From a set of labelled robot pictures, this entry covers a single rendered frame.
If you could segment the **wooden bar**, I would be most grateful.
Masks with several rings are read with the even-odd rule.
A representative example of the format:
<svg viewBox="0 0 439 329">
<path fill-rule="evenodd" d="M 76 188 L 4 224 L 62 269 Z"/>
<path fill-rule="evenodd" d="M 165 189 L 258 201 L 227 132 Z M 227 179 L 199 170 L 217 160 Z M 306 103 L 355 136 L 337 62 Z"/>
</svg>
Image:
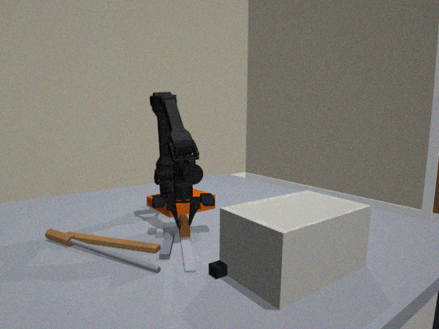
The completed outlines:
<svg viewBox="0 0 439 329">
<path fill-rule="evenodd" d="M 116 247 L 118 249 L 126 249 L 138 252 L 147 252 L 156 254 L 161 249 L 161 244 L 158 243 L 147 243 L 141 241 L 131 241 L 125 239 L 115 239 L 103 236 L 94 236 L 92 234 L 83 234 L 78 232 L 67 232 L 66 234 L 70 234 L 76 237 L 76 240 L 94 244 L 94 245 L 103 245 L 108 247 Z"/>
</svg>

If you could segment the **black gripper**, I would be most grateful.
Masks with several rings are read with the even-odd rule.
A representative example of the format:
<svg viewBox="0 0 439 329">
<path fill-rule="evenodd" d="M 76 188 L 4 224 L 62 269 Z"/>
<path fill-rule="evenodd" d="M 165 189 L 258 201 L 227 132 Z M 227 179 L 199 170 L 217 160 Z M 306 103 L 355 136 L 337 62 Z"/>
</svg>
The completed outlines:
<svg viewBox="0 0 439 329">
<path fill-rule="evenodd" d="M 177 201 L 181 200 L 181 201 Z M 165 197 L 165 195 L 154 195 L 152 197 L 152 208 L 163 208 L 167 205 L 167 210 L 170 210 L 177 228 L 179 228 L 178 214 L 176 204 L 190 203 L 189 209 L 189 227 L 194 215 L 198 209 L 201 209 L 200 204 L 204 206 L 214 206 L 215 198 L 211 193 L 200 193 L 200 197 L 193 197 L 193 185 L 186 183 L 184 180 L 174 179 L 174 197 Z"/>
</svg>

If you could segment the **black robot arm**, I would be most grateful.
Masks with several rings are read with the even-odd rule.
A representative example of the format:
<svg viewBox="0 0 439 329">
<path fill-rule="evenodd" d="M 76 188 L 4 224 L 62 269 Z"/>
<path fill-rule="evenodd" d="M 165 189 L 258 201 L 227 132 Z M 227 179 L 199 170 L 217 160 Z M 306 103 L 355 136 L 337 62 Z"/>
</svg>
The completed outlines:
<svg viewBox="0 0 439 329">
<path fill-rule="evenodd" d="M 150 104 L 157 116 L 160 154 L 154 183 L 159 185 L 160 195 L 165 197 L 174 197 L 174 179 L 197 184 L 203 178 L 202 168 L 195 163 L 200 153 L 190 132 L 184 129 L 176 103 L 176 95 L 171 93 L 150 96 Z"/>
</svg>

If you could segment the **grey metal rod with wooden handle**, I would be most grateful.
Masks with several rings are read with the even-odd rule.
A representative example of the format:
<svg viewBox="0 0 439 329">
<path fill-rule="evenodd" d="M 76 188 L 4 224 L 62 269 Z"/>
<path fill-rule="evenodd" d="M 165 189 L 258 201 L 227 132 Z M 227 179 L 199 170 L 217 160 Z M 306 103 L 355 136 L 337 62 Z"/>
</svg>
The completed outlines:
<svg viewBox="0 0 439 329">
<path fill-rule="evenodd" d="M 46 231 L 45 233 L 45 237 L 47 237 L 48 239 L 57 241 L 59 243 L 62 243 L 63 245 L 67 245 L 69 247 L 76 245 L 78 247 L 83 247 L 84 249 L 88 249 L 91 250 L 93 252 L 97 252 L 99 254 L 103 254 L 105 256 L 109 256 L 111 258 L 115 258 L 117 260 L 121 260 L 133 265 L 136 265 L 138 267 L 142 267 L 144 269 L 149 269 L 151 271 L 155 271 L 157 273 L 160 272 L 161 268 L 157 267 L 155 265 L 151 265 L 148 263 L 143 262 L 142 260 L 137 260 L 135 258 L 131 258 L 129 256 L 125 256 L 123 254 L 118 254 L 116 252 L 112 252 L 110 250 L 107 249 L 103 249 L 101 247 L 97 247 L 88 243 L 84 243 L 81 241 L 76 240 L 76 237 L 70 234 L 66 234 L 64 232 L 60 232 L 57 230 L 53 230 L 53 229 L 49 229 Z"/>
</svg>

